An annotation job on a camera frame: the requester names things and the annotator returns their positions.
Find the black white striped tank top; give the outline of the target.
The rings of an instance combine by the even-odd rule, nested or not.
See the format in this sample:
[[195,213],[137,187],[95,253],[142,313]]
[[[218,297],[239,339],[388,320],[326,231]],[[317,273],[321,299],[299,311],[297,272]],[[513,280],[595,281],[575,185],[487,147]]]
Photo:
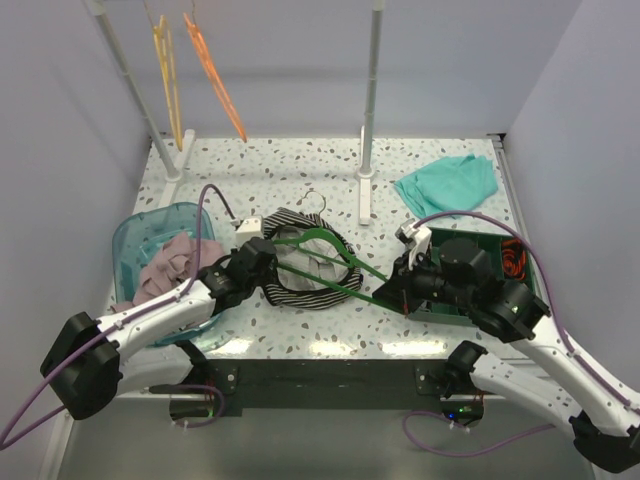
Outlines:
[[[284,207],[264,218],[264,237],[272,241],[301,236],[311,228],[323,228],[332,233],[349,253],[353,247],[333,227],[317,214],[304,214]],[[335,283],[348,290],[359,291],[363,276],[358,267],[347,267],[344,257],[325,240],[312,239],[300,247],[278,245],[277,260],[306,275]],[[278,269],[275,277],[263,287],[267,301],[273,306],[319,311],[337,306],[350,298],[342,291],[288,270]]]

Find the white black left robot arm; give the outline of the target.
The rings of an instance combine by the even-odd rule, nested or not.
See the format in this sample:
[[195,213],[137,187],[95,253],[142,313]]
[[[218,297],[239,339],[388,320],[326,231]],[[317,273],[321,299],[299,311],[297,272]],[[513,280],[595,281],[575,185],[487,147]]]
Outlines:
[[87,419],[117,396],[144,387],[176,384],[200,390],[207,368],[175,346],[147,346],[183,327],[198,326],[251,297],[276,261],[272,241],[254,237],[225,265],[200,270],[138,307],[98,319],[81,312],[63,325],[40,367],[64,408]]

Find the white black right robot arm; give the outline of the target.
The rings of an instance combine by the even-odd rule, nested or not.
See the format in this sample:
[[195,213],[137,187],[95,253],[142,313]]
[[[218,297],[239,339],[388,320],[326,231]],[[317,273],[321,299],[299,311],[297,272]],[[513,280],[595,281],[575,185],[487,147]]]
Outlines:
[[466,393],[476,387],[521,405],[571,436],[576,450],[602,470],[621,473],[637,466],[638,392],[573,345],[550,308],[525,284],[499,278],[489,254],[471,240],[448,240],[437,257],[405,252],[374,299],[401,313],[425,302],[453,306],[550,378],[544,381],[463,341],[445,362],[439,379],[445,390]]

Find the orange plastic hanger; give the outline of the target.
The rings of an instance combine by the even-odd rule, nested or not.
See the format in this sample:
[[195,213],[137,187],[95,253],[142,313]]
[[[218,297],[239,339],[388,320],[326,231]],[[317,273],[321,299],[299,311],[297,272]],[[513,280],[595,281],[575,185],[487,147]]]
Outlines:
[[244,143],[246,143],[248,141],[248,135],[247,135],[245,126],[216,68],[213,56],[210,53],[206,40],[203,36],[203,33],[197,25],[195,13],[196,13],[196,4],[194,1],[192,1],[191,12],[184,13],[183,18],[185,21],[187,32],[191,38],[191,42],[194,47],[195,53],[228,119],[230,120],[231,124],[236,130],[239,138]]

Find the yellow plastic hanger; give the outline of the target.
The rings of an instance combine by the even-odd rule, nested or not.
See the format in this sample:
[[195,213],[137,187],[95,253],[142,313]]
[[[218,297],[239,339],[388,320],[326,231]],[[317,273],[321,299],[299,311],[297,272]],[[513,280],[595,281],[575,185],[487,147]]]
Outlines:
[[150,23],[154,49],[161,72],[170,131],[176,148],[179,152],[182,152],[184,130],[182,128],[179,85],[171,27],[165,15],[160,15],[158,21],[155,22],[148,2],[144,1],[143,5]]

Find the mauve pink garment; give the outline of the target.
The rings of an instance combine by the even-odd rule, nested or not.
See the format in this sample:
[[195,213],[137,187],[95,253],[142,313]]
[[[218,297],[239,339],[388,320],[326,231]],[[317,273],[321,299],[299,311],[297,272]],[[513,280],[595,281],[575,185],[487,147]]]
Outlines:
[[137,307],[172,290],[192,275],[197,241],[182,232],[165,243],[139,275],[132,301],[117,303],[111,311],[118,313]]

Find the translucent teal laundry basket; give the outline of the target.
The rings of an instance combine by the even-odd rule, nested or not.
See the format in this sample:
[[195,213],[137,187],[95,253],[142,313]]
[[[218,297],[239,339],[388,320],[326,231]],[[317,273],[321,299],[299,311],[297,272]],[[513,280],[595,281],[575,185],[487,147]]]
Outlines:
[[165,243],[182,232],[197,241],[196,260],[201,268],[214,264],[225,255],[222,245],[214,238],[208,214],[197,211],[198,206],[194,203],[175,203],[136,214],[116,229],[112,239],[113,305],[133,300],[141,270]]

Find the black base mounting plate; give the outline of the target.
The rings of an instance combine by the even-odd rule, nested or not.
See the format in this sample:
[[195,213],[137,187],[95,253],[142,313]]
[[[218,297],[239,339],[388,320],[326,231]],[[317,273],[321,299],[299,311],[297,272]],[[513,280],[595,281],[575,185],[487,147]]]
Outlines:
[[431,411],[466,425],[488,398],[445,376],[443,360],[210,360],[169,395],[174,419],[240,416],[249,409]]

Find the orange and navy rolled tie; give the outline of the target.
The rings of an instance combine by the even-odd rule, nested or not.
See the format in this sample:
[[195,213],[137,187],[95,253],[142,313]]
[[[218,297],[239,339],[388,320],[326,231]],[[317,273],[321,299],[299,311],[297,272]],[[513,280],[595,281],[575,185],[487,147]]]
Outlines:
[[501,242],[501,262],[507,278],[518,281],[526,278],[527,253],[518,239],[511,238]]

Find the green compartment tray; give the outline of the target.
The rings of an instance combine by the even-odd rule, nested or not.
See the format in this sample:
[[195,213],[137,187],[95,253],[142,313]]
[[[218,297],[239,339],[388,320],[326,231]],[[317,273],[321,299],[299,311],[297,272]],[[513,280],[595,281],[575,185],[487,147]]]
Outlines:
[[410,279],[415,319],[519,338],[549,312],[535,293],[531,255],[509,236],[434,229]]

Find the teal folded cloth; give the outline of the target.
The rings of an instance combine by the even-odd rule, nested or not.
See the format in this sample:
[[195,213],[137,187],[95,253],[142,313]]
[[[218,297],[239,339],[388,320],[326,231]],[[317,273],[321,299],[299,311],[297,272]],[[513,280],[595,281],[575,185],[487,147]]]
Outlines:
[[443,157],[394,182],[419,219],[452,210],[472,210],[498,191],[493,163],[485,156]]

